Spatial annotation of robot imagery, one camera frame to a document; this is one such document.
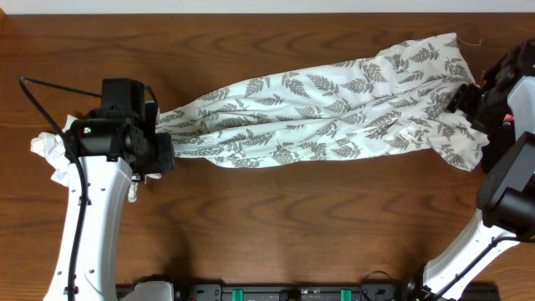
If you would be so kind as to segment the black garment with label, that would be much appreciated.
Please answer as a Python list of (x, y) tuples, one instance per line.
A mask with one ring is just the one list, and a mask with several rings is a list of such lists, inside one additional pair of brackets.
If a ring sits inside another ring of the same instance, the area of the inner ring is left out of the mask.
[(481, 168), (487, 174), (507, 153), (516, 142), (515, 123), (505, 121), (502, 126), (493, 134), (488, 136), (489, 144), (481, 148), (482, 159)]

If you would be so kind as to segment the white fern print dress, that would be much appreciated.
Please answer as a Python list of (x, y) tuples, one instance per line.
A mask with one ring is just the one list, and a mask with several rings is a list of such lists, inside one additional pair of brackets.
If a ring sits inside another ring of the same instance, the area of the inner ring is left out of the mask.
[(473, 82), (454, 33), (374, 57), (230, 84), (160, 115), (179, 158), (226, 168), (350, 161), (431, 149), (473, 170), (488, 139), (446, 106)]

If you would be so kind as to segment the pink cloth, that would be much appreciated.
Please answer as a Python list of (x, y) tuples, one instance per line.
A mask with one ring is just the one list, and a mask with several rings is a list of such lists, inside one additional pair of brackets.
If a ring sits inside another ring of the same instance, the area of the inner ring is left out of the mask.
[(513, 122), (513, 121), (514, 121), (514, 116), (513, 116), (513, 115), (509, 115), (509, 114), (507, 114), (507, 115), (505, 115), (503, 121), (504, 121), (504, 122)]

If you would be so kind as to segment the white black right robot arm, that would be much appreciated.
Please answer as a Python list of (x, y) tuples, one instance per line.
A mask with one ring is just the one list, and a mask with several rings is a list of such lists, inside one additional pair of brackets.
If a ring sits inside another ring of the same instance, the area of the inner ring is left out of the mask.
[(484, 85), (462, 85), (447, 111), (466, 114), (489, 136), (487, 177), (476, 212), (455, 241), (408, 283), (403, 300), (498, 300), (497, 285), (474, 278), (511, 247), (534, 241), (534, 42), (505, 54)]

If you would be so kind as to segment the white folded shirt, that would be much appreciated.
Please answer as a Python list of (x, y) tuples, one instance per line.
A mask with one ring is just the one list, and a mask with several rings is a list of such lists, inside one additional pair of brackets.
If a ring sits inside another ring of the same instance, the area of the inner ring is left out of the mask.
[(31, 139), (30, 151), (43, 157), (53, 168), (51, 180), (62, 185), (69, 185), (69, 164), (63, 140), (58, 134), (41, 132)]

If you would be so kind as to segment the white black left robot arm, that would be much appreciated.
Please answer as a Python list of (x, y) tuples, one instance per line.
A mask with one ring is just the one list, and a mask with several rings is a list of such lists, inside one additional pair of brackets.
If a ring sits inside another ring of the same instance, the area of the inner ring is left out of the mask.
[(101, 105), (66, 130), (69, 199), (47, 300), (115, 300), (120, 217), (132, 182), (174, 167), (152, 89), (106, 79)]

